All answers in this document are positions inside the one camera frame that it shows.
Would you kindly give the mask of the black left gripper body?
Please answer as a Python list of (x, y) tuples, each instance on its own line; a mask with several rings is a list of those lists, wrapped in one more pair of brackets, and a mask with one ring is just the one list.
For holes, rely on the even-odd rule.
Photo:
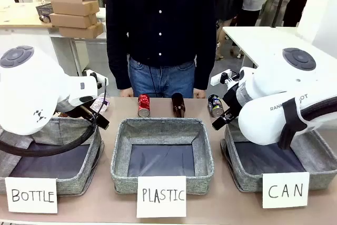
[(106, 130), (109, 127), (109, 120), (107, 120), (101, 114), (93, 113), (88, 116), (88, 121), (92, 127), (98, 126), (99, 128)]

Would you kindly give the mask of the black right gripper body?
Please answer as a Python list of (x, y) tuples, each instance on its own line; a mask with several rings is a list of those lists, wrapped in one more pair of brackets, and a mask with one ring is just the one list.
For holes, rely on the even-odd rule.
[(238, 117), (242, 109), (242, 106), (240, 105), (236, 97), (236, 90), (237, 90), (237, 87), (231, 87), (228, 89), (228, 91), (223, 96), (223, 101), (229, 107), (224, 112), (224, 118), (226, 120), (233, 120), (236, 117)]

